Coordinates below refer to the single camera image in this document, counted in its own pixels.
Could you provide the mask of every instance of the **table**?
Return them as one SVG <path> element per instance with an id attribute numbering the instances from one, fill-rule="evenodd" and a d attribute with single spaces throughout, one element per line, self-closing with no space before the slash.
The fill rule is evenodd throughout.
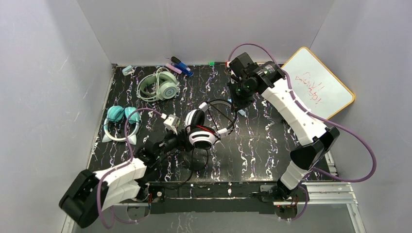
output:
<path id="1" fill-rule="evenodd" d="M 150 107 L 166 114 L 175 114 L 182 121 L 189 111 L 199 107 L 205 100 L 229 98 L 226 83 L 230 78 L 230 71 L 224 64 L 214 66 L 190 66 L 194 75 L 177 75 L 181 92 L 174 99 L 159 102 L 143 102 L 137 98 L 137 83 L 143 77 L 154 73 L 155 66 L 135 67 L 132 76 L 123 76 L 117 67 L 111 84 L 105 112 L 101 120 L 95 146 L 91 153 L 89 169 L 91 171 L 107 169 L 120 164 L 129 158 L 125 142 L 102 143 L 103 122 L 107 109 L 113 105 L 123 107 Z M 142 114 L 142 126 L 137 135 L 137 145 L 145 140 L 160 141 L 165 135 L 162 120 Z M 109 129 L 112 134 L 124 135 L 125 119 L 120 123 L 111 123 Z M 213 126 L 210 119 L 206 124 Z M 289 153 L 298 146 L 298 141 L 290 126 L 283 120 L 277 110 L 267 101 L 255 95 L 255 102 L 246 109 L 246 116 L 238 116 L 236 133 L 223 138 L 210 150 L 207 167 L 192 176 L 191 182 L 231 182 L 231 181 L 276 181 L 286 170 L 289 162 Z M 202 154 L 196 151 L 197 159 L 206 161 Z M 328 171 L 325 159 L 318 162 L 316 167 Z M 161 179 L 163 181 L 184 181 L 190 171 L 184 166 L 182 156 L 169 156 L 162 163 Z M 150 181 L 158 181 L 154 175 Z M 330 181 L 331 179 L 313 172 L 308 181 Z"/>

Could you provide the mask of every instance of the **white wall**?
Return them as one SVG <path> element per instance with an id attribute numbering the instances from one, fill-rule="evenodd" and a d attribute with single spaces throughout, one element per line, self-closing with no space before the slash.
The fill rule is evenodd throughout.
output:
<path id="1" fill-rule="evenodd" d="M 60 232 L 111 64 L 75 0 L 0 4 L 0 232 Z"/>
<path id="2" fill-rule="evenodd" d="M 286 61 L 310 47 L 332 0 L 78 0 L 111 63 L 224 62 L 231 50 L 255 42 Z M 242 49 L 257 61 L 258 49 Z"/>
<path id="3" fill-rule="evenodd" d="M 343 1 L 332 7 L 311 50 L 356 94 L 332 120 L 355 130 L 374 149 L 378 167 L 353 184 L 370 233 L 412 229 L 411 1 Z M 333 150 L 342 177 L 360 178 L 371 159 L 342 134 Z"/>

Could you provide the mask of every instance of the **teal headphones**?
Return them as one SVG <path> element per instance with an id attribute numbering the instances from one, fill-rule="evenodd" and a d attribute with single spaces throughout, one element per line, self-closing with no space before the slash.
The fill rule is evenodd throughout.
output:
<path id="1" fill-rule="evenodd" d="M 130 116 L 130 114 L 132 112 L 136 111 L 135 107 L 127 107 L 124 108 L 118 105 L 115 106 L 111 106 L 108 110 L 107 110 L 107 116 L 106 119 L 104 120 L 104 136 L 102 139 L 102 142 L 110 142 L 110 141 L 116 141 L 116 142 L 125 142 L 126 138 L 117 138 L 114 137 L 110 134 L 109 129 L 107 127 L 107 125 L 110 122 L 113 123 L 118 123 L 119 121 L 121 121 L 123 119 L 123 114 L 126 118 L 128 118 Z M 140 115 L 139 113 L 134 113 L 130 119 L 129 119 L 129 123 L 130 124 L 136 124 L 135 125 L 135 129 L 129 134 L 128 138 L 129 138 L 129 142 L 132 145 L 136 145 L 136 134 L 137 131 L 139 130 L 139 125 L 140 125 Z"/>
<path id="2" fill-rule="evenodd" d="M 155 93 L 145 91 L 146 87 L 152 84 L 156 84 Z M 176 77 L 168 69 L 161 67 L 157 69 L 156 73 L 144 77 L 138 83 L 137 97 L 146 102 L 171 99 L 179 93 L 180 88 L 178 85 L 179 82 Z"/>

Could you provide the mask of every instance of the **pink marker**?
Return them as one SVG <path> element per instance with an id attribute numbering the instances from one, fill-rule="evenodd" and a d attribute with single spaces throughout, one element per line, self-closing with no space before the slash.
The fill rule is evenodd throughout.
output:
<path id="1" fill-rule="evenodd" d="M 176 73 L 178 73 L 178 74 L 181 74 L 181 73 L 182 73 L 181 70 L 179 70 L 178 68 L 170 65 L 169 63 L 166 63 L 166 67 L 169 68 L 169 69 L 171 69 L 171 70 L 173 70 L 174 72 L 176 72 Z"/>

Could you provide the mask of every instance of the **headphones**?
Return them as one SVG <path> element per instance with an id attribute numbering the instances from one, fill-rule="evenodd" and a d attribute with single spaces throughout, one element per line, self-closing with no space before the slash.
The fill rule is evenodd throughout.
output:
<path id="1" fill-rule="evenodd" d="M 203 102 L 199 109 L 192 110 L 186 116 L 185 127 L 188 133 L 189 142 L 197 149 L 210 149 L 222 137 L 228 136 L 235 129 L 235 122 L 238 119 L 238 114 L 235 112 L 233 122 L 224 129 L 217 132 L 207 126 L 204 126 L 206 111 L 214 104 L 224 104 L 231 107 L 231 103 L 225 100 L 213 100 Z"/>
<path id="2" fill-rule="evenodd" d="M 109 122 L 117 123 L 117 122 L 121 121 L 123 119 L 123 115 L 127 119 L 129 117 L 129 115 L 134 111 L 136 111 L 135 107 L 127 107 L 127 108 L 123 109 L 123 107 L 118 106 L 118 105 L 111 106 L 107 110 L 107 116 L 106 116 L 106 119 L 104 120 L 104 126 L 103 126 L 104 136 L 103 136 L 102 142 L 110 142 L 110 141 L 125 142 L 126 137 L 123 137 L 123 138 L 113 137 L 110 134 L 107 125 L 109 124 Z M 135 129 L 128 135 L 130 144 L 136 145 L 136 141 L 137 141 L 136 134 L 139 130 L 139 125 L 140 125 L 140 115 L 139 115 L 139 113 L 137 113 L 137 112 L 134 113 L 130 117 L 129 123 L 130 124 L 136 124 Z"/>
<path id="3" fill-rule="evenodd" d="M 155 93 L 145 91 L 146 87 L 156 83 Z M 137 85 L 137 97 L 146 102 L 173 98 L 180 92 L 179 82 L 168 69 L 161 67 L 156 73 L 144 77 Z"/>

